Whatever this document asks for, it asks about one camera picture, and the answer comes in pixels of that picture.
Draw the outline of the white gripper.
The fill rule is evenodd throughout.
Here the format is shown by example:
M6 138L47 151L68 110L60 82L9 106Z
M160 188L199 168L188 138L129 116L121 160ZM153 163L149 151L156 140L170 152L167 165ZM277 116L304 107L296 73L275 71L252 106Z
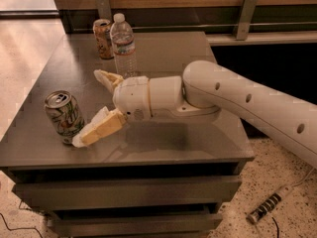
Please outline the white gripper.
M94 76L110 93L114 92L113 102L117 109L100 109L91 122L72 138L72 145L76 148L87 147L114 134L124 127L127 120L141 122L152 118L150 80L146 76L129 77L124 80L120 74L102 69L96 69Z

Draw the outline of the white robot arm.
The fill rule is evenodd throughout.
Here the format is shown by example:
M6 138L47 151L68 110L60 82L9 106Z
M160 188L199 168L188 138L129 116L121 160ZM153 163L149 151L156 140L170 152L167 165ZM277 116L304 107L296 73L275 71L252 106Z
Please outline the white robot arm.
M104 70L96 79L112 94L74 136L81 148L137 121L188 120L225 109L247 121L307 164L317 168L317 105L244 78L221 65L191 62L181 76L123 78Z

